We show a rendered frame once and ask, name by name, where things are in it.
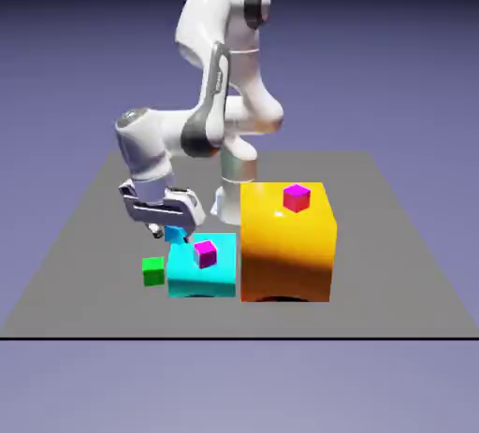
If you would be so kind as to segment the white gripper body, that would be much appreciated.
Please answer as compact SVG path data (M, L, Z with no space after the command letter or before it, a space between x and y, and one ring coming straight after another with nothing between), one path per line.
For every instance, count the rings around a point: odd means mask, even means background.
M206 218L203 207L191 189L166 188L158 203L145 203L138 199L131 180L119 186L129 216L146 225L176 226L191 236Z

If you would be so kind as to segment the small blue cube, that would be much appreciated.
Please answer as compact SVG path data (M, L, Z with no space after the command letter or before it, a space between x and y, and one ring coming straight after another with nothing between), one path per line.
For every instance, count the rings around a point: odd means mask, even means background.
M187 234L182 227L174 225L166 225L164 227L165 242L173 244L181 244L185 242Z

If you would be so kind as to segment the small magenta cube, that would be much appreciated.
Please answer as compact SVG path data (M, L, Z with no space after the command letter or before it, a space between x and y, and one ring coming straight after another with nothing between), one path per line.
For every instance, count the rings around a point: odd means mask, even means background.
M217 249L210 240L194 244L194 259L199 268L212 267L217 262Z

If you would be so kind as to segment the small green cube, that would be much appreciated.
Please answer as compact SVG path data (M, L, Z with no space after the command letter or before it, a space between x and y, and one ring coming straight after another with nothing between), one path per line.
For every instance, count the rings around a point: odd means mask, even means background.
M142 275L145 287L164 285L166 282L164 257L143 258Z

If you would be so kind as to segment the small red cube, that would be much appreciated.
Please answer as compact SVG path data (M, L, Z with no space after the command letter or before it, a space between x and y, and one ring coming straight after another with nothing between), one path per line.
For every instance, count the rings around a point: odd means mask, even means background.
M299 213L310 206L311 190L300 184L293 184L283 189L283 206Z

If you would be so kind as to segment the large cyan box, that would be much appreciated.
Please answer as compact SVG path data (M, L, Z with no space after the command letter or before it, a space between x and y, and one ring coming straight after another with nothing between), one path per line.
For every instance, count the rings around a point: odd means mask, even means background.
M210 240L217 249L217 262L199 268L194 244ZM171 244L167 266L169 297L234 297L237 277L237 240L234 233L195 233L192 243Z

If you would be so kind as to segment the large orange box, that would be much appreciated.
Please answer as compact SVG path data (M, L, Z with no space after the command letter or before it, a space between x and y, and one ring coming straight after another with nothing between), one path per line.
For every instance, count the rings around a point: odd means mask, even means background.
M283 206L283 189L311 190L310 206ZM321 182L248 182L240 187L240 298L328 302L337 222Z

